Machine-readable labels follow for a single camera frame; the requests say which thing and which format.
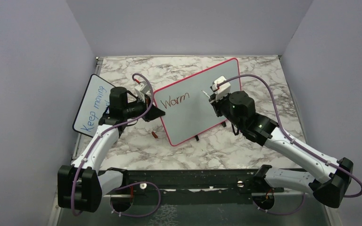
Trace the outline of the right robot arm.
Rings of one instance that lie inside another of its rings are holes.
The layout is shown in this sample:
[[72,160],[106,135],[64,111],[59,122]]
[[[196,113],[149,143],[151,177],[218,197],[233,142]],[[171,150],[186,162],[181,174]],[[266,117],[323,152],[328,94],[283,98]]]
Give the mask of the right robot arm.
[[299,144],[295,137],[283,133],[276,121],[256,113],[254,100],[244,91],[228,93],[221,99],[212,94],[209,103],[216,116],[224,116],[231,122],[234,135],[241,134],[253,143],[270,148],[304,169],[295,171],[262,165],[253,176],[257,191],[288,188],[312,194],[325,206],[340,206],[351,182],[347,175],[353,171],[351,160],[338,160],[306,144]]

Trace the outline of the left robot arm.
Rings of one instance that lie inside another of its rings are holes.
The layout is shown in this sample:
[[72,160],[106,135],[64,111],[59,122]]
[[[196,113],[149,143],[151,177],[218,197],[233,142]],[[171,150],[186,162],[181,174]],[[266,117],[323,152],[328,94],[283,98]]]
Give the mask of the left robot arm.
[[139,84],[134,90],[137,94],[133,102],[128,101],[130,91],[125,87],[110,90],[109,105],[86,150],[71,165],[58,170],[58,205],[70,209],[74,216],[95,212],[102,197],[112,190],[121,194],[129,189],[123,170],[111,169],[99,175],[100,166],[129,123],[139,119],[149,122],[165,115],[153,106],[151,85]]

